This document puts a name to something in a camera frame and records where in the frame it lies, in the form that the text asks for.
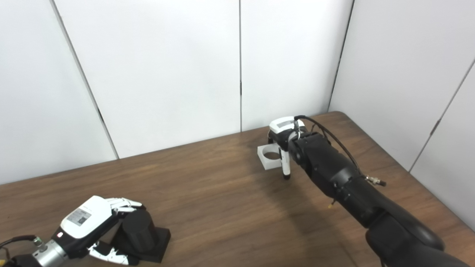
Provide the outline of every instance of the black robotic arm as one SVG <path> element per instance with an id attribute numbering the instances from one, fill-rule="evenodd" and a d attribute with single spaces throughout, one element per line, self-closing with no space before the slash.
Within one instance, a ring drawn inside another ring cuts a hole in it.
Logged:
<path id="1" fill-rule="evenodd" d="M 296 116 L 295 121 L 301 118 L 312 120 Z M 369 246 L 387 266 L 468 267 L 444 252 L 444 242 L 432 230 L 375 189 L 326 136 L 295 125 L 294 133 L 287 135 L 289 154 L 326 196 L 339 202 L 368 229 Z"/>

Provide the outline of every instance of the white wall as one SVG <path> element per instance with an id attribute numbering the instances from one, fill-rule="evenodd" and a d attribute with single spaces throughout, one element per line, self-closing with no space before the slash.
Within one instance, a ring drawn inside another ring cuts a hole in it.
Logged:
<path id="1" fill-rule="evenodd" d="M 0 184 L 115 159 L 49 1 L 0 1 Z"/>
<path id="2" fill-rule="evenodd" d="M 242 129 L 328 109 L 352 0 L 241 0 Z"/>
<path id="3" fill-rule="evenodd" d="M 472 68 L 411 173 L 475 230 L 474 115 Z"/>
<path id="4" fill-rule="evenodd" d="M 120 157 L 239 132 L 239 0 L 57 0 Z"/>
<path id="5" fill-rule="evenodd" d="M 357 0 L 330 104 L 409 169 L 475 57 L 471 0 Z"/>

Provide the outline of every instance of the robotic arm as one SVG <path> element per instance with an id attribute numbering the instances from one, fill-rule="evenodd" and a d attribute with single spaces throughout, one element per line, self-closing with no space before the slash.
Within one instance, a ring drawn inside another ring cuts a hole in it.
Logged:
<path id="1" fill-rule="evenodd" d="M 281 118 L 271 123 L 269 142 L 277 142 L 326 196 L 368 229 L 366 240 L 382 262 L 389 267 L 468 267 L 444 252 L 444 242 L 433 231 L 373 187 L 385 182 L 363 175 L 356 162 L 333 148 L 326 136 L 308 132 L 300 119 L 321 126 L 306 116 Z M 284 177 L 290 178 L 290 169 Z"/>
<path id="2" fill-rule="evenodd" d="M 32 254 L 18 255 L 6 263 L 8 267 L 58 267 L 68 259 L 91 255 L 123 265 L 137 265 L 139 259 L 99 241 L 129 213 L 145 207 L 124 198 L 104 199 L 93 196 L 66 216 L 51 240 L 38 244 Z"/>

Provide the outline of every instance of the black cylinder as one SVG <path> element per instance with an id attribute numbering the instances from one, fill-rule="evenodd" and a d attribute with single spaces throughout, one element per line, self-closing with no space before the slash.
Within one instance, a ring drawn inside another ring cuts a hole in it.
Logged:
<path id="1" fill-rule="evenodd" d="M 122 228 L 131 245 L 138 252 L 150 251 L 158 244 L 155 225 L 146 210 L 136 210 L 127 215 L 122 222 Z"/>

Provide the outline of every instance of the wooden table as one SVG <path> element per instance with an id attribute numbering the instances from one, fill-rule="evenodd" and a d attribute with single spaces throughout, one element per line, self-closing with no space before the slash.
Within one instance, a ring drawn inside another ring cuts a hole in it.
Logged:
<path id="1" fill-rule="evenodd" d="M 365 173 L 388 182 L 379 190 L 439 234 L 448 253 L 475 266 L 472 230 L 346 115 L 316 119 Z M 0 239 L 49 239 L 68 213 L 99 195 L 140 201 L 156 226 L 171 230 L 163 267 L 378 267 L 365 229 L 340 205 L 328 209 L 331 199 L 300 167 L 292 162 L 289 181 L 280 169 L 264 170 L 256 151 L 266 134 L 265 127 L 1 185 Z M 34 247 L 17 243 L 10 251 L 31 253 Z M 114 266 L 91 257 L 66 265 Z"/>

